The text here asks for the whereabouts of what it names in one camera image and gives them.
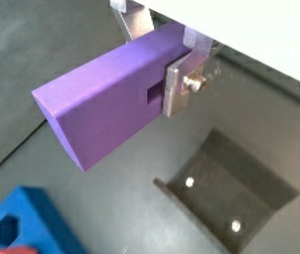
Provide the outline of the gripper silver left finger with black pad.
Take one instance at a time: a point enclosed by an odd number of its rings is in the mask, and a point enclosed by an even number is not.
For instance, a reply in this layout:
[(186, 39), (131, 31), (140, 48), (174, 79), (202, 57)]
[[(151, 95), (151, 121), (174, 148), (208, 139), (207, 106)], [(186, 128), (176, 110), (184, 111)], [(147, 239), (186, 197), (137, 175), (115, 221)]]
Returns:
[(109, 7), (127, 42), (154, 30), (150, 9), (135, 0), (109, 0)]

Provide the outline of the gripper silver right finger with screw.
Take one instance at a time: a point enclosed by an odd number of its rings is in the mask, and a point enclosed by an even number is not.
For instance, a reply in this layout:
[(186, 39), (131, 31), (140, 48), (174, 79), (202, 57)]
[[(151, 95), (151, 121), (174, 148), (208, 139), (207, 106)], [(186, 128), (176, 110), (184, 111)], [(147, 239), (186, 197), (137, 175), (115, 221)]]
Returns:
[(188, 27), (184, 28), (183, 45), (191, 51), (179, 57), (166, 70), (162, 109), (166, 117), (182, 111), (187, 106), (190, 94), (200, 94), (208, 86), (211, 78), (203, 75), (203, 67), (225, 46)]

